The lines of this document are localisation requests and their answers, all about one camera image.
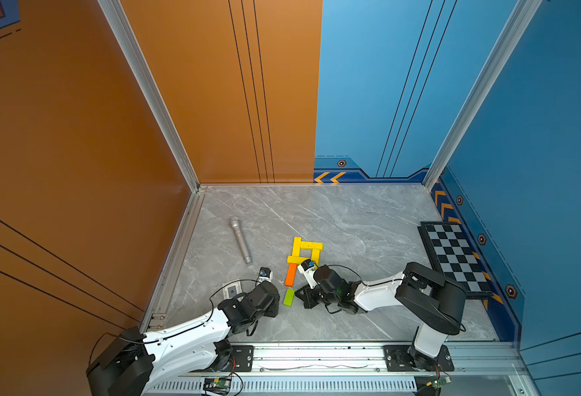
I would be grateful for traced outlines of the yellow block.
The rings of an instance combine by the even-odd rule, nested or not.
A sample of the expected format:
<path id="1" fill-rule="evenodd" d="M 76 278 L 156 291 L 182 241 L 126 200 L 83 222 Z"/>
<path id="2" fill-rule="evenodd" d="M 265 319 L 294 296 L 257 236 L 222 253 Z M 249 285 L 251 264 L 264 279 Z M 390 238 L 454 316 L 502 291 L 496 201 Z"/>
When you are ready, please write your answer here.
<path id="1" fill-rule="evenodd" d="M 294 237 L 292 252 L 291 252 L 292 257 L 300 257 L 301 243 L 302 243 L 301 237 Z"/>
<path id="2" fill-rule="evenodd" d="M 314 262 L 316 265 L 320 264 L 320 255 L 322 250 L 321 249 L 313 249 L 311 254 L 311 261 Z"/>
<path id="3" fill-rule="evenodd" d="M 323 250 L 323 244 L 322 243 L 317 243 L 317 242 L 308 242 L 305 240 L 302 240 L 300 243 L 300 248 L 302 250 L 319 250 L 322 251 Z"/>
<path id="4" fill-rule="evenodd" d="M 300 256 L 288 256 L 287 257 L 287 263 L 288 264 L 293 264 L 293 265 L 301 265 L 303 262 L 310 262 L 309 258 L 306 257 L 300 257 Z"/>

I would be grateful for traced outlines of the orange block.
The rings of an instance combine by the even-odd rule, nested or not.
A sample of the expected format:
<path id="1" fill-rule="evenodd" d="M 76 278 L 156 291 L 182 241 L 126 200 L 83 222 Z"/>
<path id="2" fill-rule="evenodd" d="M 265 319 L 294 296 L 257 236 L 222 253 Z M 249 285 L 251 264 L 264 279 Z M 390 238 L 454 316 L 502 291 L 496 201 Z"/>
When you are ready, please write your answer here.
<path id="1" fill-rule="evenodd" d="M 295 283 L 295 276 L 297 272 L 297 265 L 295 263 L 290 263 L 287 269 L 287 275 L 285 278 L 284 285 L 286 287 L 293 287 Z"/>

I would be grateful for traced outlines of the green block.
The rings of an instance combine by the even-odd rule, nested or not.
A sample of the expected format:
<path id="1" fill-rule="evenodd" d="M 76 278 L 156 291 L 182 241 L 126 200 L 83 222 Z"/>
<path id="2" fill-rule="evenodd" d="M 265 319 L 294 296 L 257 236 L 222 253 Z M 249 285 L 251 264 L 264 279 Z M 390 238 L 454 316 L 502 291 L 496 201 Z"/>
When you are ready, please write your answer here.
<path id="1" fill-rule="evenodd" d="M 295 299 L 295 291 L 292 289 L 286 289 L 286 293 L 284 295 L 283 304 L 287 307 L 292 307 L 293 301 Z"/>

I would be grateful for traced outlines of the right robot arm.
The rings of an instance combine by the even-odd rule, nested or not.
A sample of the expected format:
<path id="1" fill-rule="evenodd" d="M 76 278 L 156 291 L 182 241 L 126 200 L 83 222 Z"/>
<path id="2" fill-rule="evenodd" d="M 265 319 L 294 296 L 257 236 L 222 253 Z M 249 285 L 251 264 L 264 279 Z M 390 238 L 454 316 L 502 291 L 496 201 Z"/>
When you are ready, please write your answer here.
<path id="1" fill-rule="evenodd" d="M 320 267 L 310 259 L 298 265 L 298 272 L 308 284 L 295 295 L 307 309 L 322 304 L 330 314 L 367 314 L 403 306 L 413 313 L 421 324 L 407 357 L 416 371 L 439 371 L 445 340 L 462 331 L 465 288 L 418 262 L 409 262 L 402 272 L 370 283 L 344 280 L 332 266 Z"/>

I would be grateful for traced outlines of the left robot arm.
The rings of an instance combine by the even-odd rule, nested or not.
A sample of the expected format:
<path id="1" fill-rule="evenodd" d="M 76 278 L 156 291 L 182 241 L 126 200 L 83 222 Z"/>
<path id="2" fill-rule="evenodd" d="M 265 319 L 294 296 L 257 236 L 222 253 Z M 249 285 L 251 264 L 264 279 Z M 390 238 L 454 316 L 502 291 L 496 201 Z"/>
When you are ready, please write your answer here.
<path id="1" fill-rule="evenodd" d="M 165 330 L 141 333 L 129 328 L 86 370 L 92 395 L 144 395 L 166 381 L 193 371 L 225 371 L 233 348 L 229 337 L 275 318 L 280 293 L 270 281 L 221 301 L 211 311 Z"/>

